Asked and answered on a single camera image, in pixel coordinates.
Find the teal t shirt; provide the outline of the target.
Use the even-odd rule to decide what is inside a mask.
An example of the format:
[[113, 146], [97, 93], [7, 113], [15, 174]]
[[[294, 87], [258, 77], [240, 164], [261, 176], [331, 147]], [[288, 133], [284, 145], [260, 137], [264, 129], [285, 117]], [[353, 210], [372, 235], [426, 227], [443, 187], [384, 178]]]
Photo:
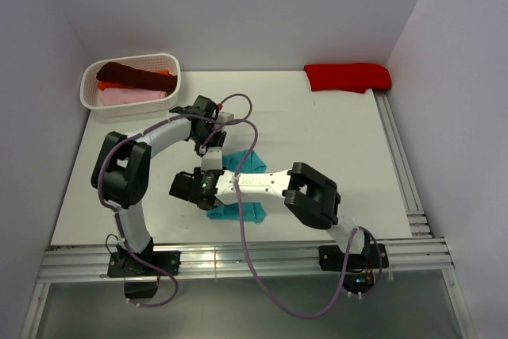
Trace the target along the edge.
[[[243, 150], [223, 156], [222, 166], [226, 170], [235, 171], [247, 152], [247, 150]], [[242, 173], [265, 173], [266, 169], [266, 164], [255, 151], [250, 152], [241, 165]], [[261, 223], [266, 215], [264, 208], [259, 202], [243, 202], [244, 222]], [[238, 221], [240, 217], [239, 206], [237, 203], [218, 206], [212, 210], [208, 210], [206, 216], [210, 220]]]

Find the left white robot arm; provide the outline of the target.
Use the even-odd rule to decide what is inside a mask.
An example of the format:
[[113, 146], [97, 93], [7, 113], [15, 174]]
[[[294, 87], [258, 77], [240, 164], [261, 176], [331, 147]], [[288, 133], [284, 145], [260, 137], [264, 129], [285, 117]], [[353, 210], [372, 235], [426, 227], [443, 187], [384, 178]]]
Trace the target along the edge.
[[221, 148], [223, 125], [234, 119], [211, 99], [199, 96], [190, 106], [177, 106], [165, 119], [132, 133], [107, 133], [91, 176], [99, 202], [113, 211], [119, 233], [118, 251], [127, 252], [126, 266], [137, 275], [153, 269], [153, 238], [148, 232], [142, 199], [148, 189], [152, 159], [180, 141], [194, 143], [204, 157]]

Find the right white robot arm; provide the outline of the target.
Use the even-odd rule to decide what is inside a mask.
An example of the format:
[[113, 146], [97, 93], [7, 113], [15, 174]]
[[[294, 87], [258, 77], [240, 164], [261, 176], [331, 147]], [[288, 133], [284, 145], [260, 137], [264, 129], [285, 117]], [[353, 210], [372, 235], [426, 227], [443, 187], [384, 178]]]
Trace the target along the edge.
[[285, 206], [303, 225], [327, 232], [354, 268], [371, 257], [369, 239], [352, 218], [340, 211], [337, 184], [300, 162], [292, 168], [269, 173], [240, 173], [226, 169], [181, 171], [169, 195], [195, 204], [201, 210], [258, 202], [264, 209]]

